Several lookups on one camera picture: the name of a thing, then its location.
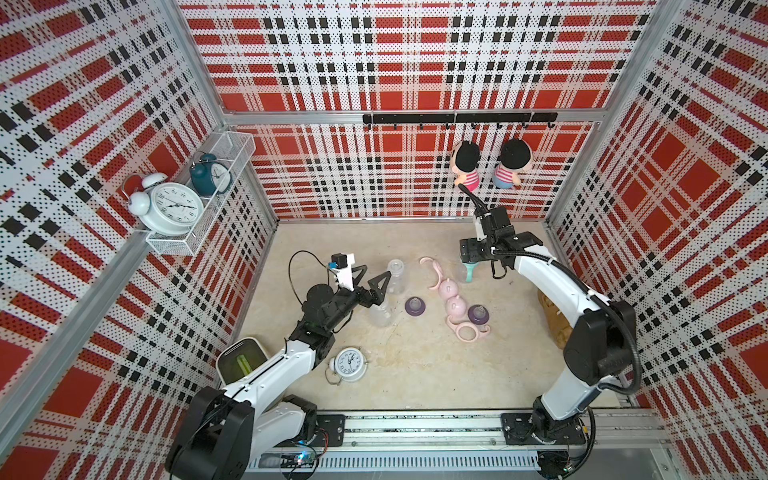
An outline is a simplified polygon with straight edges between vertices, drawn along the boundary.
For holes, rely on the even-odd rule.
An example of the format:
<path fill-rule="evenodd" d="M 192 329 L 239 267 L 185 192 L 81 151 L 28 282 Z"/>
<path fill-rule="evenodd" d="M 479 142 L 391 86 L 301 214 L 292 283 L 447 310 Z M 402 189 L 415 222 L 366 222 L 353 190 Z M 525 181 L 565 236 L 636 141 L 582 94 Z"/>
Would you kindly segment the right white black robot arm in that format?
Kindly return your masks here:
<path fill-rule="evenodd" d="M 534 401 L 527 434 L 553 444 L 578 425 L 578 417 L 602 392 L 630 395 L 639 389 L 635 310 L 589 287 L 536 235 L 516 231 L 505 208 L 477 206 L 474 224 L 475 236 L 460 241 L 461 260 L 516 271 L 554 303 L 571 327 L 564 370 Z"/>

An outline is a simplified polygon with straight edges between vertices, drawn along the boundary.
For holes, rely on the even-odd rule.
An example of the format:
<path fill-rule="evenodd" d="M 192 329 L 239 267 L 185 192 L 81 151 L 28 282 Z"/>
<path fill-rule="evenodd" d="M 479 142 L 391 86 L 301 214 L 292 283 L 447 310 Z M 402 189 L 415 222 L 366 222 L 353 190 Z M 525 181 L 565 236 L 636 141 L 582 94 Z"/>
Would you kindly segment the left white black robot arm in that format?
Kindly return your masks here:
<path fill-rule="evenodd" d="M 244 377 L 221 389 L 205 387 L 192 398 L 165 461 L 172 479 L 239 479 L 253 458 L 292 440 L 309 442 L 317 407 L 287 394 L 312 372 L 335 343 L 335 333 L 356 307 L 380 306 L 389 271 L 361 284 L 366 266 L 331 265 L 337 285 L 314 285 L 283 347 Z"/>

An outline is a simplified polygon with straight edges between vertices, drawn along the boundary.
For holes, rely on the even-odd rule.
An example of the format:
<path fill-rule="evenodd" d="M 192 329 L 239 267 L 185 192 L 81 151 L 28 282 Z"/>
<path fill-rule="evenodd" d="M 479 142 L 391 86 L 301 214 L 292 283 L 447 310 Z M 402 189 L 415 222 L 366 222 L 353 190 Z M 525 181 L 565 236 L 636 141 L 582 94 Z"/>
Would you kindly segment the mint green bottle handle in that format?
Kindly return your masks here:
<path fill-rule="evenodd" d="M 477 267 L 478 267 L 477 263 L 463 263 L 462 264 L 462 268 L 463 268 L 462 278 L 463 278 L 463 281 L 465 283 L 469 284 L 469 283 L 473 282 L 473 280 L 474 280 L 474 272 L 475 272 L 475 269 Z"/>

